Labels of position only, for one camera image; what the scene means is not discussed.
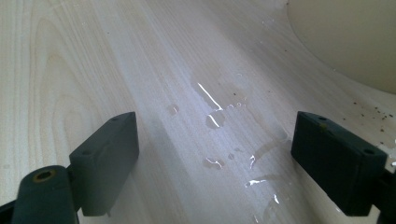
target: wooden surface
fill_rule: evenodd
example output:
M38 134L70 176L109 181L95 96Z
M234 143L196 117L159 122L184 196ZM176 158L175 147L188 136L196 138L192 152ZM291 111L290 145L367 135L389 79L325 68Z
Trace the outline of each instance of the wooden surface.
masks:
M287 7L0 1L0 204L25 175L68 165L106 120L135 111L140 158L113 216L81 223L375 223L375 208L340 213L290 143L303 110L395 157L396 95L315 58Z

